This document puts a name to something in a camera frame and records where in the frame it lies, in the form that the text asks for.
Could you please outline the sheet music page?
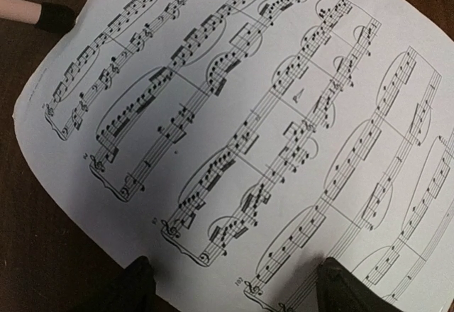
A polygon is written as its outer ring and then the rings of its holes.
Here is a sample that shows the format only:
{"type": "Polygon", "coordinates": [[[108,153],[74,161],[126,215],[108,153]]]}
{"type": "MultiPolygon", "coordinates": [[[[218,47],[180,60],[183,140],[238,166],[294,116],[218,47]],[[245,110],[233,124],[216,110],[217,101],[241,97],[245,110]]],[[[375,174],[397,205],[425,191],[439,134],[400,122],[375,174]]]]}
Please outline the sheet music page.
{"type": "Polygon", "coordinates": [[[315,311],[327,257],[389,307],[453,299],[453,41],[405,0],[88,0],[13,119],[180,311],[315,311]]]}

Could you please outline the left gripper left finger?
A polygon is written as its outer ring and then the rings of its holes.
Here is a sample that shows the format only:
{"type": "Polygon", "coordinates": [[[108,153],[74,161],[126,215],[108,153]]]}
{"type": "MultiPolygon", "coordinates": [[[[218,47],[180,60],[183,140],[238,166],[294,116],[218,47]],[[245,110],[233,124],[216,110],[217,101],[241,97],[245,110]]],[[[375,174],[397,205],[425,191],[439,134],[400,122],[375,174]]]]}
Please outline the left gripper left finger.
{"type": "Polygon", "coordinates": [[[112,282],[70,311],[157,311],[154,270],[146,256],[130,263],[112,282]]]}

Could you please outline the pink perforated music stand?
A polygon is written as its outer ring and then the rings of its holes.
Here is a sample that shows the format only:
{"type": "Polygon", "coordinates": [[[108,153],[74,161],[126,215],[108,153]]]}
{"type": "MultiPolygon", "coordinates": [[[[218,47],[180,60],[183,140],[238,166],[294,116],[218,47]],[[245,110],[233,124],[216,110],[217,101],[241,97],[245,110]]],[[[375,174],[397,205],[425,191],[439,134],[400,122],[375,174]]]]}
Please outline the pink perforated music stand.
{"type": "Polygon", "coordinates": [[[75,26],[77,15],[68,6],[26,0],[1,0],[1,19],[27,23],[49,33],[64,35],[75,26]]]}

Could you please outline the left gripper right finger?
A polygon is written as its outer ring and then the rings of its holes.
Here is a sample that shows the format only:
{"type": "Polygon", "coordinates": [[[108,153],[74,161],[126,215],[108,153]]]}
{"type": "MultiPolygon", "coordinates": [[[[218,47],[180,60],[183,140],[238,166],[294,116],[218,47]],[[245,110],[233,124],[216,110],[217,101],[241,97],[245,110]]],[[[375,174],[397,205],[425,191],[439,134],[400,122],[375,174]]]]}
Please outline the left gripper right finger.
{"type": "Polygon", "coordinates": [[[319,311],[401,312],[376,295],[333,257],[327,257],[321,262],[316,272],[319,311]]]}

